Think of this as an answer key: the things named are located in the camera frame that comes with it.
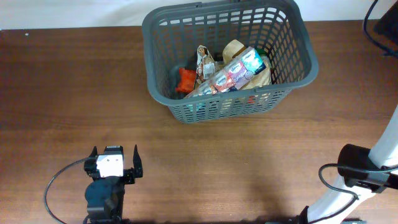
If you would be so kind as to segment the green lid jar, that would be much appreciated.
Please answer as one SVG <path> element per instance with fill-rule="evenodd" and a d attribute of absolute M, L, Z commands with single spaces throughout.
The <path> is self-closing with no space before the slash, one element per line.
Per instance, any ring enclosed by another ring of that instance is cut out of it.
<path fill-rule="evenodd" d="M 256 49 L 257 53 L 259 55 L 265 55 L 268 56 L 268 53 L 264 49 Z"/>

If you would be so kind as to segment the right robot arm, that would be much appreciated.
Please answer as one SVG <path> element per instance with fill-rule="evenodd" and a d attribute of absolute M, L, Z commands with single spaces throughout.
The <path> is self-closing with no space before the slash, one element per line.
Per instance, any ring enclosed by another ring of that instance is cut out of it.
<path fill-rule="evenodd" d="M 397 111 L 372 148 L 345 145 L 338 162 L 321 166 L 318 177 L 328 191 L 305 207 L 295 223 L 343 223 L 365 200 L 386 188 L 397 189 Z"/>

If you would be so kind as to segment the beige snack bag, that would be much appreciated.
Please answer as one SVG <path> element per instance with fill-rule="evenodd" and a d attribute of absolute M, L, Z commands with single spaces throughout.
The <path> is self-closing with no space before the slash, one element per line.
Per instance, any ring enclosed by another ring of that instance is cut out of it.
<path fill-rule="evenodd" d="M 271 63 L 266 55 L 261 55 L 261 58 L 266 68 L 245 84 L 241 88 L 242 90 L 260 88 L 271 84 Z"/>

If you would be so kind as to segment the orange San Remo pasta pack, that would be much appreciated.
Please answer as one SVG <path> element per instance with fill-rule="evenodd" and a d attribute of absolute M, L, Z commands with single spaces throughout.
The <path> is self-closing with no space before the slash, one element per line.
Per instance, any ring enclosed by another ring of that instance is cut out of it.
<path fill-rule="evenodd" d="M 197 79 L 196 71 L 179 68 L 178 72 L 180 75 L 180 81 L 175 88 L 176 92 L 186 94 L 191 93 L 194 90 Z"/>

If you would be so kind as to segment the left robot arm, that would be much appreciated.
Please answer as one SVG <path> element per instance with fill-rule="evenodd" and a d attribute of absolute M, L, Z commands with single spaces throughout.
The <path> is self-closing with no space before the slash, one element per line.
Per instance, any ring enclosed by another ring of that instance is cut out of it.
<path fill-rule="evenodd" d="M 132 157 L 133 166 L 124 168 L 122 146 L 107 146 L 103 154 L 96 147 L 84 162 L 84 171 L 93 179 L 85 190 L 87 217 L 84 223 L 131 223 L 123 217 L 125 186 L 143 177 L 143 167 L 137 146 Z"/>

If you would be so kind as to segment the grey plastic shopping basket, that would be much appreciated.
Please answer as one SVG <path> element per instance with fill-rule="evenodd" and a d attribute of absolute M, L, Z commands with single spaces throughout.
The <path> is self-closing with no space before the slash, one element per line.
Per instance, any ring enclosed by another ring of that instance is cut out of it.
<path fill-rule="evenodd" d="M 159 7 L 144 18 L 142 33 L 148 90 L 183 123 L 269 111 L 318 74 L 318 60 L 294 1 L 213 1 Z M 232 40 L 265 51 L 272 69 L 269 85 L 196 98 L 176 92 L 178 71 L 198 46 L 217 54 Z"/>

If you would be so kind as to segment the brown cookie bag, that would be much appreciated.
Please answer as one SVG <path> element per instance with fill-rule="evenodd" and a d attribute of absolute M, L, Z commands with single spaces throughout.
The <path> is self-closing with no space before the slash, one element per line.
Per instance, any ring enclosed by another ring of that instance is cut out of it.
<path fill-rule="evenodd" d="M 236 39 L 229 42 L 221 53 L 214 55 L 207 47 L 200 45 L 197 48 L 197 78 L 194 88 L 198 88 L 245 50 L 246 46 Z"/>

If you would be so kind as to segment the Kleenex tissue multipack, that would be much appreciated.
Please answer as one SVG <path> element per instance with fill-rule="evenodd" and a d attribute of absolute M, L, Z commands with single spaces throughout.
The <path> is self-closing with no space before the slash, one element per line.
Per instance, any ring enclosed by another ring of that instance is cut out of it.
<path fill-rule="evenodd" d="M 186 98 L 241 90 L 245 84 L 265 68 L 266 66 L 256 49 L 249 47 L 197 89 L 189 93 Z"/>

